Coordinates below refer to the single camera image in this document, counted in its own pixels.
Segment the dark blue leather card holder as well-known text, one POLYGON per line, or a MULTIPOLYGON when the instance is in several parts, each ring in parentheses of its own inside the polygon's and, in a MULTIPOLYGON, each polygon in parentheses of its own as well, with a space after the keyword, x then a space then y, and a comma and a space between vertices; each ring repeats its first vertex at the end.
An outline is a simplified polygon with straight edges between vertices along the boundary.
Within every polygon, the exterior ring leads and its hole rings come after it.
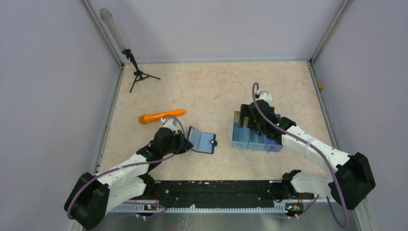
POLYGON ((216 134, 202 132, 189 127, 187 140, 192 144, 192 150, 197 153, 213 154, 217 147, 216 134))

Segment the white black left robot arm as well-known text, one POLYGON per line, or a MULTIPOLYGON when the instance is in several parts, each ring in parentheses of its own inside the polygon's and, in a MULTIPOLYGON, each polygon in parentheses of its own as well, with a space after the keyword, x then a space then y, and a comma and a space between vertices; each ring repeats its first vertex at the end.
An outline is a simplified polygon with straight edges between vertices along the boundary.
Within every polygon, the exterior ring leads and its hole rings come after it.
POLYGON ((152 197, 154 186, 146 180, 149 172, 192 147, 181 130, 160 128, 147 145, 121 164, 96 175, 82 174, 64 204, 67 217, 90 230, 110 209, 128 199, 152 197))

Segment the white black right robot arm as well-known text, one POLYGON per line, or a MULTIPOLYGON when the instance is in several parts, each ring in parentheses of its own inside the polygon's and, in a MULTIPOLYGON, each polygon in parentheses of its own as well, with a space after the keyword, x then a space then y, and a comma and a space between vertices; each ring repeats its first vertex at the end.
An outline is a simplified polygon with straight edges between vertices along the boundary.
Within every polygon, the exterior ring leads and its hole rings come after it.
POLYGON ((265 100, 242 104, 239 125, 297 151, 325 171, 309 174, 293 170, 284 174, 283 194, 288 198, 300 193, 327 196, 354 210, 376 187, 368 158, 360 152, 349 154, 323 143, 291 119, 277 117, 274 110, 265 100))

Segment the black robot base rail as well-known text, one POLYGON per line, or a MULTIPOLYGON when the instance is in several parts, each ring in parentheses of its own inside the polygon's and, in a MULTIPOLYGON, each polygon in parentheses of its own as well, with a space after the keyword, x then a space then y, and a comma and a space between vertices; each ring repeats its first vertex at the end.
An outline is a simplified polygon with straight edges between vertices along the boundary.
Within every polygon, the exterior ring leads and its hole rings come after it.
POLYGON ((166 208, 272 208, 285 200, 314 199, 279 180, 162 180, 148 184, 137 201, 158 202, 166 208))

